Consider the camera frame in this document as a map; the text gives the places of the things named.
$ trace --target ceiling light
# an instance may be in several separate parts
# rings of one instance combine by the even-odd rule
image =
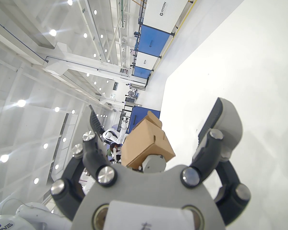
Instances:
[[[2,156],[0,157],[0,161],[2,161],[3,163],[7,162],[8,159],[9,159],[9,155],[2,155]]]
[[[50,34],[51,36],[55,36],[55,35],[56,35],[56,30],[52,29],[52,30],[49,32],[49,34]]]
[[[18,105],[19,107],[24,107],[24,106],[26,105],[26,101],[25,101],[25,100],[19,100],[19,101],[17,102],[17,105]]]

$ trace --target white ceiling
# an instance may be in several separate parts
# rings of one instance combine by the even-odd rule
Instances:
[[[103,34],[102,48],[109,50],[121,15],[120,0],[88,1],[92,11],[97,10],[93,15],[97,32],[84,0],[79,3],[73,0],[72,6],[67,0],[0,0],[0,24],[31,51],[36,51],[38,46],[54,48],[57,43],[63,43],[73,54],[89,58],[96,54],[96,58],[100,58],[102,52],[97,36]],[[128,67],[132,60],[129,50],[135,44],[133,32],[138,29],[139,6],[130,0],[124,3],[126,26],[119,30],[109,59],[118,65],[124,60]],[[55,37],[49,34],[51,29],[57,31]],[[120,37],[124,37],[127,44],[124,54],[120,50]],[[99,104],[99,98],[110,98],[114,93],[115,99],[111,100],[121,103],[129,88],[121,84],[113,91],[114,81],[92,75],[87,77],[85,73],[73,70],[68,71],[70,77],[63,83],[62,78],[56,79],[29,66],[19,46],[11,45],[1,36],[0,41],[8,47],[0,42],[0,157],[9,155],[6,163],[0,161],[1,209],[7,203],[0,213],[14,214],[22,202],[44,200],[51,186],[49,172],[55,176],[62,173],[70,157],[71,141],[83,108],[91,104],[99,114],[101,125],[110,127],[117,123],[120,113]],[[24,107],[17,106],[20,99],[27,101]],[[62,130],[66,114],[68,118]],[[108,115],[108,118],[101,118],[100,114]],[[43,148],[45,143],[48,143],[46,149]],[[57,170],[53,167],[56,164],[59,165]],[[33,183],[35,178],[39,178],[37,184]]]
[[[20,99],[27,101],[21,108]],[[0,49],[0,205],[10,198],[42,202],[49,191],[49,171],[61,172],[72,135],[83,108],[91,103],[96,113],[107,109],[46,73],[38,72]],[[61,132],[66,114],[68,119]],[[38,184],[33,180],[39,178]],[[14,213],[21,203],[12,200],[3,213]]]

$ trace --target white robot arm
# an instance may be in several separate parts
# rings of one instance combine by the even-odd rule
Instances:
[[[66,217],[51,213],[46,206],[34,202],[21,205],[15,216],[0,215],[0,229],[69,230],[71,225]]]
[[[107,140],[109,142],[115,142],[117,144],[122,144],[124,142],[125,138],[128,136],[128,134],[126,134],[126,131],[127,131],[127,123],[123,122],[120,133],[118,133],[117,130],[110,128],[110,129],[106,130],[102,134],[102,136],[105,140]]]

